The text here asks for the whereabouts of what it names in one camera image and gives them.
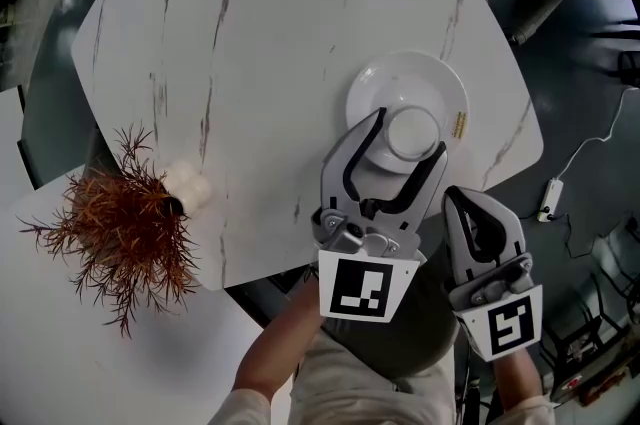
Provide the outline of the white bumpy vase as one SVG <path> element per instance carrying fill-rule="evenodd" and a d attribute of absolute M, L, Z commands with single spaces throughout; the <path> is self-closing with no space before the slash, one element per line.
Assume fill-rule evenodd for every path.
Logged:
<path fill-rule="evenodd" d="M 177 160 L 164 169 L 163 186 L 180 203 L 187 217 L 204 208 L 212 192 L 207 179 L 186 160 Z"/>

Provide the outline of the person's left forearm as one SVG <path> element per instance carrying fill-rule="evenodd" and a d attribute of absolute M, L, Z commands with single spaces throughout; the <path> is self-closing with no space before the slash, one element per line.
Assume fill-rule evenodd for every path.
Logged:
<path fill-rule="evenodd" d="M 319 282 L 311 276 L 262 331 L 242 359 L 232 390 L 252 390 L 271 402 L 321 329 Z"/>

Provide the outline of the white power strip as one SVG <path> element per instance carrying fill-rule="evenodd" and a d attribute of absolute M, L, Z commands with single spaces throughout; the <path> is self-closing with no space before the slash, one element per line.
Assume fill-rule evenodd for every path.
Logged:
<path fill-rule="evenodd" d="M 548 181 L 539 210 L 536 214 L 536 220 L 538 222 L 547 223 L 555 220 L 556 209 L 560 201 L 563 186 L 564 183 L 558 178 L 552 178 Z"/>

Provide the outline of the white saucer plate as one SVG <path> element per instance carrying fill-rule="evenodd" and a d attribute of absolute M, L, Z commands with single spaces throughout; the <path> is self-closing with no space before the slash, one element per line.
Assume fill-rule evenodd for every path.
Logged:
<path fill-rule="evenodd" d="M 381 169 L 409 174 L 418 162 L 396 158 L 385 140 L 385 127 L 395 108 L 427 109 L 440 126 L 441 140 L 453 154 L 469 118 L 468 98 L 459 77 L 441 60 L 416 51 L 396 51 L 370 61 L 354 79 L 346 101 L 347 126 L 353 127 L 381 107 L 387 109 L 381 132 L 367 158 Z"/>

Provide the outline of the person's right forearm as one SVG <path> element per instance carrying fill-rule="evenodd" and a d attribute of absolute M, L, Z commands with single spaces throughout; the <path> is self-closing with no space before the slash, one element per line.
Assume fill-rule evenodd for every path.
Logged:
<path fill-rule="evenodd" d="M 493 371 L 504 411 L 543 395 L 540 374 L 526 349 L 494 360 Z"/>

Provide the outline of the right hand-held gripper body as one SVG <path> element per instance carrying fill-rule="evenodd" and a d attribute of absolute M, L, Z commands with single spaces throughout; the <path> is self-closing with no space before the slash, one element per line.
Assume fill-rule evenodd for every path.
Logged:
<path fill-rule="evenodd" d="M 533 259 L 520 255 L 448 292 L 472 349 L 496 360 L 537 343 L 542 332 L 543 287 L 531 277 Z"/>

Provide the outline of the red dried plant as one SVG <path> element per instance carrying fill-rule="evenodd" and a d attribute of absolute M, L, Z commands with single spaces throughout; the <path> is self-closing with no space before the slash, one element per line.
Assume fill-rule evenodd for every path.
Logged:
<path fill-rule="evenodd" d="M 98 166 L 69 176 L 52 221 L 22 223 L 37 247 L 78 261 L 76 294 L 94 290 L 124 337 L 139 307 L 169 314 L 199 285 L 188 216 L 151 159 L 151 134 L 143 126 L 118 130 L 116 171 Z"/>

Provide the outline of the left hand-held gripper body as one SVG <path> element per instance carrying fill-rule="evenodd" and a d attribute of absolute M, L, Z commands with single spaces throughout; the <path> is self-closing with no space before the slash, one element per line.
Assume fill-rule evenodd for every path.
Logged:
<path fill-rule="evenodd" d="M 321 315 L 390 322 L 426 261 L 414 225 L 402 217 L 379 213 L 369 219 L 336 209 L 318 209 L 311 222 Z"/>

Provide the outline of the person's cream printed sweater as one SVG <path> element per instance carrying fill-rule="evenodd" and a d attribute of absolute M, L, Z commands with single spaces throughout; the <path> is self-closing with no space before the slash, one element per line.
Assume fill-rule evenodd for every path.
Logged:
<path fill-rule="evenodd" d="M 454 425 L 454 347 L 411 377 L 386 379 L 319 332 L 291 388 L 287 425 Z M 496 425 L 555 425 L 544 396 L 525 399 Z M 208 425 L 270 425 L 271 404 L 249 389 L 233 390 Z"/>

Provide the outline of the white marble dining table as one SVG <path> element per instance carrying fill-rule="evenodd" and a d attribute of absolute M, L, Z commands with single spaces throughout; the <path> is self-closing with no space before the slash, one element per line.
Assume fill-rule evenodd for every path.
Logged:
<path fill-rule="evenodd" d="M 486 0 L 95 0 L 72 58 L 106 140 L 144 127 L 157 168 L 189 162 L 212 195 L 189 223 L 207 289 L 308 263 L 322 160 L 359 71 L 429 54 L 469 99 L 444 185 L 488 189 L 537 162 L 526 84 Z"/>

